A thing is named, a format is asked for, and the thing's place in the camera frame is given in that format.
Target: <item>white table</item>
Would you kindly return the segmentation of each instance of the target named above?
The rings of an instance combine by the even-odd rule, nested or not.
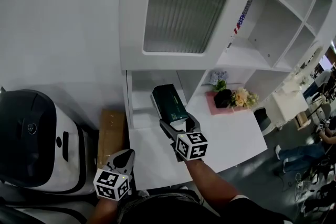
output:
[[[209,145],[204,162],[215,172],[242,163],[267,149],[258,123],[250,110],[212,116],[204,93],[197,94],[187,110],[201,124]],[[135,150],[134,176],[137,190],[191,181],[184,162],[178,163],[171,141],[159,127],[129,130]]]

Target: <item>floor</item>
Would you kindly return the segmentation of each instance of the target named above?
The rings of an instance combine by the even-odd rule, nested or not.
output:
[[[268,147],[266,151],[219,174],[258,205],[282,213],[294,220],[295,223],[311,223],[312,217],[304,218],[298,210],[298,206],[301,209],[304,196],[299,199],[298,206],[294,200],[296,173],[301,172],[303,174],[304,171],[291,171],[286,174],[275,175],[274,171],[281,170],[282,164],[276,158],[274,148],[278,144],[282,149],[305,145],[311,141],[313,129],[314,126],[311,124],[297,131],[295,122],[291,121],[281,131],[273,130],[264,136]],[[198,193],[193,182],[183,185]]]

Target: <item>cabinet door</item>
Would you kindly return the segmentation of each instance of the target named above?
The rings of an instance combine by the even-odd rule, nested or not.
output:
[[[119,0],[123,70],[207,69],[247,0]]]

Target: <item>dark green box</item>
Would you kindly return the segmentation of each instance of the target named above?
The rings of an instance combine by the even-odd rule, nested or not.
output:
[[[152,92],[159,117],[174,126],[182,124],[188,114],[173,84],[156,86]]]

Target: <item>pink tray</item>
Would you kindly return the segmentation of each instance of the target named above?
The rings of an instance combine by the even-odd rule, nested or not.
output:
[[[220,108],[218,109],[215,104],[214,97],[217,94],[217,92],[206,92],[205,97],[206,101],[208,103],[210,114],[211,115],[218,115],[218,114],[232,114],[235,111],[241,111],[241,110],[247,110],[248,108],[242,108],[242,107],[235,107],[235,108]]]

